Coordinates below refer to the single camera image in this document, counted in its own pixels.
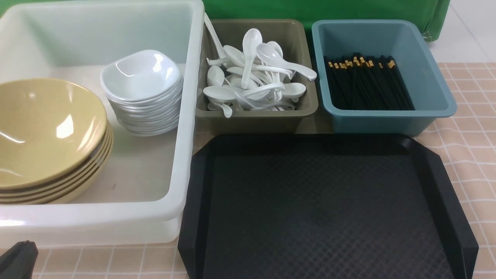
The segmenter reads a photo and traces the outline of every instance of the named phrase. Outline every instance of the green backdrop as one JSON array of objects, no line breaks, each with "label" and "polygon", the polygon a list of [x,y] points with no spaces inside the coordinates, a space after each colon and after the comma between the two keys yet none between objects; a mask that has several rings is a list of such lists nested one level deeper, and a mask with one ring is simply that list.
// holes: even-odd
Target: green backdrop
[{"label": "green backdrop", "polygon": [[[0,0],[0,14],[19,3],[46,0]],[[214,18],[292,18],[307,30],[321,19],[404,19],[427,41],[439,37],[449,0],[204,0]]]}]

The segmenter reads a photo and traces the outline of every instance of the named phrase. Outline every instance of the black tray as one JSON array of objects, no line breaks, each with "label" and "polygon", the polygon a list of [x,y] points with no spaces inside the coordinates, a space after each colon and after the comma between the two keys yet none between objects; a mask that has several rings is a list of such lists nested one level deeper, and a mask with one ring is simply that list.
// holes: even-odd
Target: black tray
[{"label": "black tray", "polygon": [[438,155],[401,135],[224,135],[194,157],[191,279],[470,279],[479,246]]}]

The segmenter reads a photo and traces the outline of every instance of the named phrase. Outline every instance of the stack of yellow bowls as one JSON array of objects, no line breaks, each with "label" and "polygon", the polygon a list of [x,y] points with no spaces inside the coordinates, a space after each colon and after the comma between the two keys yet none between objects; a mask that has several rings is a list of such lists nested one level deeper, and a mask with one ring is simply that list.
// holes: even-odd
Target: stack of yellow bowls
[{"label": "stack of yellow bowls", "polygon": [[105,107],[88,89],[49,78],[0,84],[0,204],[76,198],[113,143]]}]

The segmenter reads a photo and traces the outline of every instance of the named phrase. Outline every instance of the white floor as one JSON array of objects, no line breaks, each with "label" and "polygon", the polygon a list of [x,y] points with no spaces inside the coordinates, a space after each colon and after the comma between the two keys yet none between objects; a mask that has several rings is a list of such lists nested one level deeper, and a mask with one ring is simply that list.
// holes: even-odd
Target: white floor
[{"label": "white floor", "polygon": [[441,36],[429,47],[438,62],[496,62],[496,0],[451,0]]}]

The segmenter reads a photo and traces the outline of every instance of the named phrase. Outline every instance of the white bowl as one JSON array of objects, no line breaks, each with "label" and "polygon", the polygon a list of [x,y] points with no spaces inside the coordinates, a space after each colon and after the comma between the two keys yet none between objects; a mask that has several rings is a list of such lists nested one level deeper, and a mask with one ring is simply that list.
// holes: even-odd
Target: white bowl
[{"label": "white bowl", "polygon": [[114,109],[117,118],[132,119],[136,121],[151,121],[163,117],[170,117],[171,115],[179,113],[180,106],[175,106],[171,109],[156,109],[148,113],[129,113],[121,110]]},{"label": "white bowl", "polygon": [[125,113],[131,113],[131,114],[148,114],[152,111],[155,111],[157,109],[161,110],[171,110],[176,106],[179,106],[181,103],[181,97],[182,95],[179,94],[177,96],[174,96],[170,100],[164,101],[164,102],[157,102],[154,103],[153,105],[149,106],[143,106],[143,107],[133,107],[133,106],[122,106],[119,104],[115,104],[110,102],[110,105],[114,110],[119,110],[121,112]]},{"label": "white bowl", "polygon": [[163,125],[154,126],[154,127],[136,126],[136,125],[128,124],[125,122],[120,122],[120,124],[122,126],[124,126],[124,128],[126,128],[128,131],[132,131],[132,132],[136,132],[136,133],[154,133],[155,131],[159,131],[159,130],[163,130],[163,129],[167,129],[167,128],[173,129],[173,128],[177,127],[178,119],[179,119],[179,117],[170,123],[165,123]]},{"label": "white bowl", "polygon": [[183,92],[183,77],[181,76],[178,82],[168,90],[160,93],[159,95],[147,99],[147,100],[141,100],[141,101],[136,101],[136,102],[126,102],[122,100],[118,100],[110,96],[109,94],[106,94],[107,99],[109,102],[114,103],[119,106],[132,106],[132,107],[145,107],[145,106],[151,106],[156,103],[160,102],[166,102],[169,100],[172,96],[175,96],[177,94],[182,94]]},{"label": "white bowl", "polygon": [[163,106],[163,102],[160,101],[154,101],[150,102],[149,104],[143,104],[143,105],[129,105],[129,104],[119,104],[117,102],[113,102],[109,99],[109,102],[114,106],[114,107],[119,107],[123,109],[129,109],[129,110],[134,110],[134,111],[150,111],[154,110],[157,107]]},{"label": "white bowl", "polygon": [[118,119],[118,122],[123,125],[126,129],[132,130],[132,131],[153,131],[153,130],[158,130],[158,129],[163,129],[166,126],[171,126],[171,125],[177,125],[177,121],[179,119],[179,115],[176,115],[174,117],[166,118],[166,119],[160,119],[155,122],[155,124],[150,125],[141,125],[141,124],[135,124],[135,123],[129,123],[126,120],[123,119]]},{"label": "white bowl", "polygon": [[132,120],[132,119],[119,118],[120,122],[125,122],[126,124],[129,124],[129,125],[135,125],[135,126],[141,126],[141,127],[158,127],[158,126],[163,125],[166,122],[169,122],[170,120],[171,120],[170,117],[164,117],[164,118],[160,118],[158,120],[141,122],[141,121],[136,121],[136,120]]},{"label": "white bowl", "polygon": [[181,77],[178,66],[169,57],[156,50],[144,50],[106,66],[100,81],[109,98],[140,102],[157,98]]}]

